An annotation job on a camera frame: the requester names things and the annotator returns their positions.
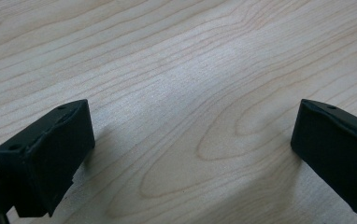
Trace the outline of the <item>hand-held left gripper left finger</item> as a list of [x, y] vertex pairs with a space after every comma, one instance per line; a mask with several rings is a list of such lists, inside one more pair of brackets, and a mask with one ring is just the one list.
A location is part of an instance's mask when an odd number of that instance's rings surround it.
[[59, 105], [0, 145], [0, 203], [20, 217], [52, 215], [95, 146], [88, 101]]

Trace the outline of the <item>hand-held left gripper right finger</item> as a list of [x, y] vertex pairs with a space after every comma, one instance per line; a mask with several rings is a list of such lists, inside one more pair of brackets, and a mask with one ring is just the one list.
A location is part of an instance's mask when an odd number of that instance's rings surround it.
[[357, 213], [357, 117], [304, 99], [291, 147]]

